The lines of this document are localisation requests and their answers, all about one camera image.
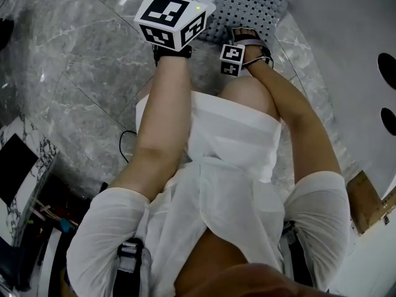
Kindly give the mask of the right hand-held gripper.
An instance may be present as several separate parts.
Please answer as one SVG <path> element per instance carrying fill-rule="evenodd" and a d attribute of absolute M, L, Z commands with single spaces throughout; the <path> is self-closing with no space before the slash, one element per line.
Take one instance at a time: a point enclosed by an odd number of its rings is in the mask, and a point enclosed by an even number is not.
<path fill-rule="evenodd" d="M 244 62 L 244 54 L 247 46 L 259 46 L 262 54 L 250 61 Z M 236 45 L 224 44 L 220 54 L 220 72 L 229 76 L 240 76 L 241 71 L 258 61 L 264 61 L 272 66 L 272 56 L 266 44 L 262 40 L 248 40 L 238 42 Z"/>

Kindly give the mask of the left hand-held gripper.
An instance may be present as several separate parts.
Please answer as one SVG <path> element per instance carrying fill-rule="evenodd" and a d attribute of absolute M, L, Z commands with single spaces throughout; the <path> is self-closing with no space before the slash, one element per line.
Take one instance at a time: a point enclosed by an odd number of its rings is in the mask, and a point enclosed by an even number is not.
<path fill-rule="evenodd" d="M 134 22 L 145 41 L 180 51 L 202 33 L 215 0 L 143 0 Z"/>

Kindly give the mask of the person's right hand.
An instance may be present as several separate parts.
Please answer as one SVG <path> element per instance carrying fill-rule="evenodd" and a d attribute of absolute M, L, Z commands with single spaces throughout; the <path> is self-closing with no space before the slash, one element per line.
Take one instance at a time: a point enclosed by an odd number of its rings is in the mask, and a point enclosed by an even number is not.
<path fill-rule="evenodd" d="M 248 40 L 260 40 L 260 36 L 253 28 L 232 27 L 230 28 L 231 39 L 233 42 L 246 42 Z"/>

